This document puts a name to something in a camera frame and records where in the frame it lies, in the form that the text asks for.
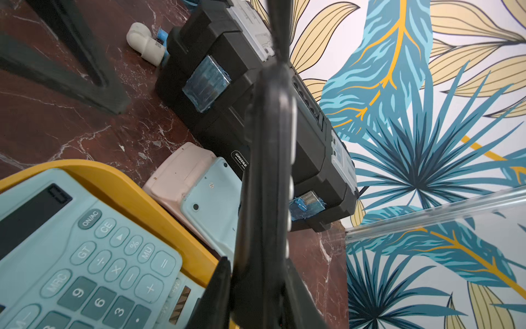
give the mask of tropical leaf wallpaper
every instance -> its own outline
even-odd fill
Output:
[[[291,30],[357,168],[344,226],[526,185],[526,0],[294,0]],[[524,327],[522,217],[347,245],[349,327]]]

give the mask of light blue calculator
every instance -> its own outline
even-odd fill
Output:
[[[217,157],[181,204],[181,212],[221,256],[234,263],[241,180]]]
[[[181,265],[60,169],[0,194],[0,329],[170,328]]]

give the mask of yellow tray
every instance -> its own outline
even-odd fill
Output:
[[[90,193],[177,250],[182,272],[206,286],[215,259],[186,229],[121,171],[88,160],[59,160],[36,165],[0,181],[0,193],[50,168],[60,168]]]

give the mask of pvc elbow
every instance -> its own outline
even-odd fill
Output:
[[[128,45],[139,52],[141,57],[148,62],[159,66],[163,60],[166,47],[151,37],[151,32],[146,25],[135,22],[126,34]]]

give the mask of red marble surface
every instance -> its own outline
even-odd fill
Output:
[[[156,68],[126,43],[133,22],[153,34],[184,24],[178,0],[77,0],[131,103],[109,115],[24,78],[0,71],[0,179],[42,162],[81,158],[114,166],[142,186],[171,152],[196,142],[154,92]],[[0,2],[0,30],[69,70],[89,77],[22,0]],[[289,233],[290,256],[331,328],[348,327],[345,233]]]

